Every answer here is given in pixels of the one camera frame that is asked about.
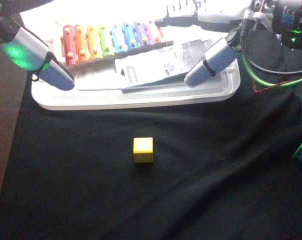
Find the cable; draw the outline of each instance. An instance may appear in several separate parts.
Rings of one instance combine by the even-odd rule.
[[[272,71],[272,70],[268,70],[265,68],[262,68],[260,66],[258,66],[257,64],[255,64],[250,57],[247,54],[247,49],[246,49],[246,38],[244,36],[241,36],[241,47],[242,47],[242,53],[244,55],[244,57],[246,58],[246,60],[256,69],[265,72],[267,74],[271,74],[271,75],[276,75],[276,76],[300,76],[302,75],[302,70],[301,71],[292,71],[292,72],[281,72],[281,71]]]
[[[293,87],[296,86],[298,84],[302,84],[302,78],[295,80],[295,81],[290,81],[290,82],[282,82],[279,84],[273,84],[267,81],[264,81],[262,79],[260,79],[252,70],[251,66],[249,65],[248,61],[246,60],[245,56],[242,55],[243,57],[243,62],[244,62],[244,66],[247,70],[247,72],[249,73],[249,75],[251,76],[251,78],[253,78],[253,80],[255,80],[257,83],[259,83],[260,85],[263,85],[265,87],[268,88],[274,88],[274,87],[279,87],[279,88],[287,88],[287,87]]]

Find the yellow block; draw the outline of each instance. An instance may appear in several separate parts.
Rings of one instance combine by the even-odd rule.
[[[153,138],[135,138],[133,143],[134,161],[139,163],[153,162]]]

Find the wooden floor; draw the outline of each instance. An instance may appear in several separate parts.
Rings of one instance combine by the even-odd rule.
[[[17,23],[22,23],[19,15],[14,16],[14,20]],[[0,190],[25,80],[26,71],[19,69],[0,51]]]

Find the xylophone bar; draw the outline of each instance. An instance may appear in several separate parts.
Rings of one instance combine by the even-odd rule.
[[[104,25],[99,24],[99,34],[101,41],[101,48],[103,52],[103,58],[112,58],[114,56],[114,49],[110,29]]]
[[[77,64],[74,29],[71,25],[63,27],[64,52],[66,65]]]
[[[91,54],[91,60],[99,60],[103,58],[103,52],[101,48],[101,42],[99,37],[98,25],[87,25],[87,39],[89,45],[89,51]]]
[[[63,27],[66,65],[115,59],[173,45],[152,21],[122,22],[112,27],[78,24]]]
[[[78,56],[78,62],[89,61],[89,48],[86,40],[86,33],[84,25],[78,24],[74,27],[75,31],[75,43],[76,43],[76,52]]]

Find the black cloth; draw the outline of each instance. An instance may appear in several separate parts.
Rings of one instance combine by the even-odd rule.
[[[184,106],[47,111],[28,84],[0,240],[302,239],[301,104],[254,94],[239,64],[232,98]],[[135,137],[154,138],[153,165],[134,164]]]

